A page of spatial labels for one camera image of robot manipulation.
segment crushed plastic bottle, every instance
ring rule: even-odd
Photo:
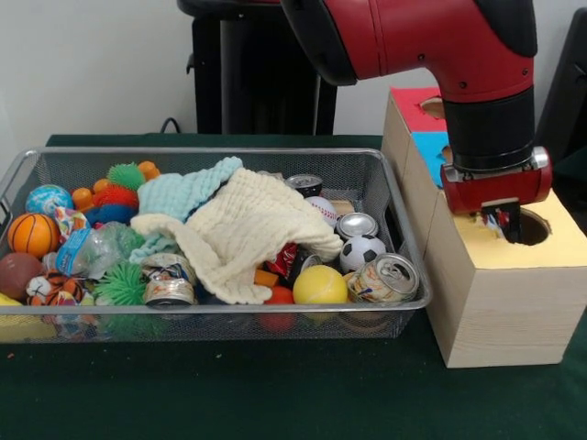
[[[144,238],[130,227],[110,222],[100,229],[73,231],[58,252],[43,257],[46,270],[56,269],[68,277],[100,280],[105,272],[128,259],[133,249],[140,248]]]

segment wire basket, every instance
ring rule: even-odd
[[[420,287],[411,302],[316,305],[195,305],[0,307],[0,343],[197,341],[397,337],[415,310],[430,302],[426,269],[391,167],[376,150],[351,148],[42,148],[22,153],[0,182],[0,257],[9,252],[7,229],[23,214],[30,191],[58,184],[92,187],[117,163],[155,162],[181,174],[238,156],[254,171],[322,178],[324,196],[349,200],[380,226],[379,239],[414,264]]]

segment red robot arm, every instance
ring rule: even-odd
[[[532,0],[281,1],[309,59],[333,84],[418,67],[434,74],[454,158],[443,169],[453,212],[546,198],[548,155],[533,146]]]

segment wooden box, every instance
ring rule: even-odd
[[[449,368],[559,363],[587,304],[587,238],[553,192],[524,207],[546,237],[534,246],[453,215],[435,183],[435,153],[426,150],[440,153],[446,126],[418,108],[437,93],[392,90],[382,151],[429,271],[427,312],[442,356]]]

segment black cable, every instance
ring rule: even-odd
[[[177,121],[175,120],[174,117],[168,117],[167,119],[165,119],[165,122],[163,123],[163,126],[161,127],[160,133],[165,133],[165,130],[167,129],[167,126],[170,123],[173,124],[173,126],[175,127],[175,131],[177,133],[182,133],[182,130],[180,129],[180,125],[177,123]]]

